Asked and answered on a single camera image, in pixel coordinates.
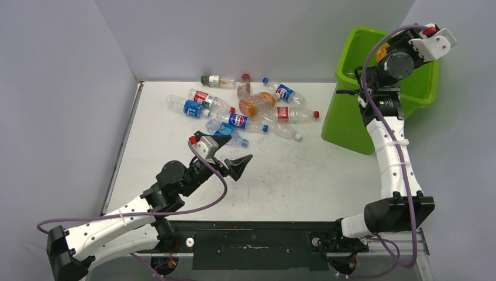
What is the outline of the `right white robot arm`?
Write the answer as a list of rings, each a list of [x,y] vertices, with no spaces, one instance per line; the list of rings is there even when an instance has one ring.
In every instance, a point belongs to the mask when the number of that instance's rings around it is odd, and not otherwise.
[[[356,96],[363,125],[371,137],[381,177],[381,198],[364,206],[361,214],[342,218],[331,234],[339,251],[355,238],[382,232],[415,233],[435,208],[424,195],[408,153],[400,83],[412,73],[444,56],[456,43],[435,24],[406,25],[381,38],[364,63],[354,69],[358,83],[346,90]]]

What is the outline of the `blue label water bottle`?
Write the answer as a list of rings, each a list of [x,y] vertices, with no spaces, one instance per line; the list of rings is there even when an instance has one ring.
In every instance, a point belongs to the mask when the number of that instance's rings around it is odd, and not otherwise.
[[[177,95],[168,95],[166,106],[170,111],[194,118],[209,118],[211,116],[211,111],[202,104]]]

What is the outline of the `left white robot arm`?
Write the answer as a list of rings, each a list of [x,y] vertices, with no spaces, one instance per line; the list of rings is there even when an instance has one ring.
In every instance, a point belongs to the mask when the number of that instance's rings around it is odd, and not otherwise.
[[[121,256],[157,249],[169,251],[176,234],[168,221],[181,215],[185,202],[211,176],[225,186],[225,177],[241,178],[252,155],[221,161],[215,153],[231,140],[230,135],[207,135],[200,131],[188,139],[194,157],[189,165],[167,162],[155,183],[130,202],[97,218],[82,218],[82,225],[59,225],[47,233],[46,252],[55,280],[82,280],[93,268]]]

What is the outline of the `small orange bottle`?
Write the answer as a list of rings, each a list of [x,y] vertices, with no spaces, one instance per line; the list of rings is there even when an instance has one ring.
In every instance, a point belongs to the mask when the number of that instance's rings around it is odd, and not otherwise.
[[[376,62],[380,62],[387,54],[388,54],[388,48],[389,44],[386,42],[382,44],[376,51]]]

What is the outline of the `central pepsi bottle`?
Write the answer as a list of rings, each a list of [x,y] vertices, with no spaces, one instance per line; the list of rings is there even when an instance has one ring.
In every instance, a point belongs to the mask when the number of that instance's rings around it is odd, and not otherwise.
[[[241,129],[250,133],[267,133],[270,128],[268,125],[263,124],[261,121],[230,112],[217,113],[215,119],[218,122],[226,123],[228,125],[234,126],[236,129]]]

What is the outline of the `crushed blue label bottle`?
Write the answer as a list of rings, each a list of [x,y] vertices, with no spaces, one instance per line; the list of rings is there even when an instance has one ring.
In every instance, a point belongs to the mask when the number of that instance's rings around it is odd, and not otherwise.
[[[249,141],[239,135],[235,126],[225,122],[219,122],[215,119],[210,119],[205,124],[206,130],[210,135],[224,136],[230,135],[231,139],[227,142],[228,146],[236,148],[247,148]]]

